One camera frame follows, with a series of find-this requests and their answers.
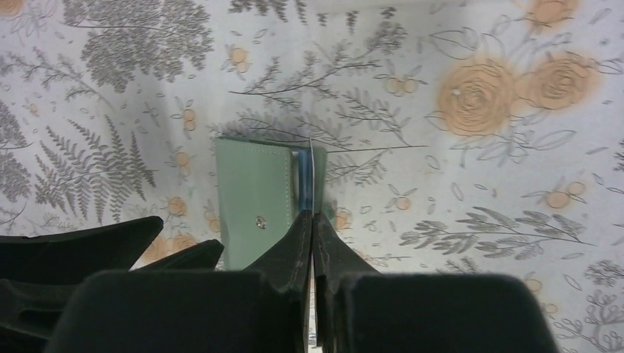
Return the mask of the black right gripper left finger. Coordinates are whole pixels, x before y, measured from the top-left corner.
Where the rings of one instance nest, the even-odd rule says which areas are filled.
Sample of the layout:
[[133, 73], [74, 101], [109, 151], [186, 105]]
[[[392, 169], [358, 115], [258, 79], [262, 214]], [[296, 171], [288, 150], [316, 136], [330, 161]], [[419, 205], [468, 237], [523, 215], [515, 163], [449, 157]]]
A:
[[313, 213], [242, 271], [101, 271], [47, 352], [306, 352]]

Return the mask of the thin credit card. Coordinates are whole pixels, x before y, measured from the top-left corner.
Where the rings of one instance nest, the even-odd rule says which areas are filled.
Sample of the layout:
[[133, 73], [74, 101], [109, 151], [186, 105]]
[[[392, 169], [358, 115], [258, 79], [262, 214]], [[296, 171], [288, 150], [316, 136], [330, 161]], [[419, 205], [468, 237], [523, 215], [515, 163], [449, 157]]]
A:
[[315, 211], [315, 178], [316, 178], [316, 168], [315, 168], [315, 157], [314, 157], [314, 149], [313, 149], [313, 141], [311, 136], [308, 136], [308, 144], [309, 144], [309, 155], [310, 155], [310, 210], [312, 213]]

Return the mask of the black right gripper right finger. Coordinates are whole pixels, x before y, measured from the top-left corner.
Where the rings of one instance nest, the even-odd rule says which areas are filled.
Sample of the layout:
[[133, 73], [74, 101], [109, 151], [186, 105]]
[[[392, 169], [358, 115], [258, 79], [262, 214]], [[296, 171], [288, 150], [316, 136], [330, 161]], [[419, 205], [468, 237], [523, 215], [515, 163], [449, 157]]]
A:
[[381, 273], [312, 220], [324, 352], [557, 352], [537, 300], [502, 274]]

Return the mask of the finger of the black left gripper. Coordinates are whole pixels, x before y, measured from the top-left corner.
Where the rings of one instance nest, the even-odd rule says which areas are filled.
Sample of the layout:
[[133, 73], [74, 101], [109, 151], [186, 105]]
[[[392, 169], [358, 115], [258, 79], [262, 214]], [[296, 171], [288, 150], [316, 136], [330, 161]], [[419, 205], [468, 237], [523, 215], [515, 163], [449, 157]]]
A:
[[162, 229], [162, 218], [149, 216], [56, 235], [2, 236], [1, 278], [76, 285], [99, 271], [127, 271]]
[[[136, 271], [215, 269], [224, 246], [207, 240]], [[77, 285], [1, 279], [1, 351], [42, 352]]]

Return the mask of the green leather card holder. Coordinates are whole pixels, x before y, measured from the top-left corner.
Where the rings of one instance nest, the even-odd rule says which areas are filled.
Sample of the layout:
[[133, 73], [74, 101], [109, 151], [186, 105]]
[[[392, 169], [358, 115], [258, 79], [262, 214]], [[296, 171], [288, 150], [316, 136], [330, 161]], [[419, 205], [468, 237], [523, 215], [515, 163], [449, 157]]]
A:
[[[314, 146], [315, 211], [323, 208], [327, 151]], [[221, 136], [215, 141], [223, 264], [251, 265], [310, 210], [309, 144]]]

